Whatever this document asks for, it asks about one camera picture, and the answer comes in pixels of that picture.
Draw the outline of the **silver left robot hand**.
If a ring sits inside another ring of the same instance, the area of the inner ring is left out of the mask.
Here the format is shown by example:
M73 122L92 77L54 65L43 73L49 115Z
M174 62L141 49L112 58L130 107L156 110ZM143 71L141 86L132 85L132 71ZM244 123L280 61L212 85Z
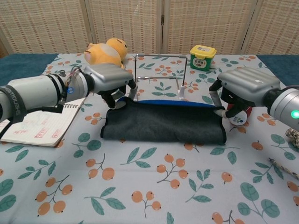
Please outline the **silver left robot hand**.
M135 99L138 86L133 74L113 63L100 63L84 68L84 73L93 81L91 91L100 95L110 109L119 109L125 103L116 102L126 94L130 87L128 97Z

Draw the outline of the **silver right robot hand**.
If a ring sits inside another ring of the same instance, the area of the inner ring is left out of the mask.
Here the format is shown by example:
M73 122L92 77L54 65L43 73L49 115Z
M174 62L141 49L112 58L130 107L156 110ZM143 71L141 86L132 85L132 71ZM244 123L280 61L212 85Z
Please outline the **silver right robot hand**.
M222 72L209 87L214 113L226 119L250 107L270 107L271 95L280 91L278 78L249 67Z

